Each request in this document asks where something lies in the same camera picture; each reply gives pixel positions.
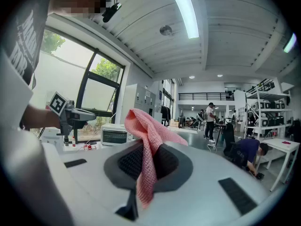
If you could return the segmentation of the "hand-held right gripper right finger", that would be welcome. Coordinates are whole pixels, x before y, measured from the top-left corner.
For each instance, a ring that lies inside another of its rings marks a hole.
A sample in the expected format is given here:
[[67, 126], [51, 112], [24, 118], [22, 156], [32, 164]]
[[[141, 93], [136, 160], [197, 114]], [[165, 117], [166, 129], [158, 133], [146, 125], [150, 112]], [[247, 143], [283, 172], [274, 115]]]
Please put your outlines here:
[[157, 182], [153, 192], [162, 193], [178, 190], [192, 175], [193, 163], [181, 151], [162, 144], [153, 156]]

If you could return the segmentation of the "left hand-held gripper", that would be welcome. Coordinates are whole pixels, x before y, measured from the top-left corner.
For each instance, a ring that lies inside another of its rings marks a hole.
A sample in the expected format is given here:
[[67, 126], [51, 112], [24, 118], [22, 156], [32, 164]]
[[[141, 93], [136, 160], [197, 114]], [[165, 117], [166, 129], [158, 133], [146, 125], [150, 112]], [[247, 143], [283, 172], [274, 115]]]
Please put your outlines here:
[[68, 100], [55, 92], [49, 103], [49, 108], [59, 117], [60, 133], [65, 145], [69, 145], [69, 134], [73, 130], [74, 121], [93, 121], [96, 115], [92, 112], [75, 108], [73, 100]]

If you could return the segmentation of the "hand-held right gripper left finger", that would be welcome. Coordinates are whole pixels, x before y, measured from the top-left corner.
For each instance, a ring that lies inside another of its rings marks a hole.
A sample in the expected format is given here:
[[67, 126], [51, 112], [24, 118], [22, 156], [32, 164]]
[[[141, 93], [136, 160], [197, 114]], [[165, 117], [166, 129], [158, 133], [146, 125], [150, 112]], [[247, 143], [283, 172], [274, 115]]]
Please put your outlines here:
[[135, 190], [136, 182], [142, 172], [143, 142], [112, 155], [104, 163], [107, 178], [117, 188]]

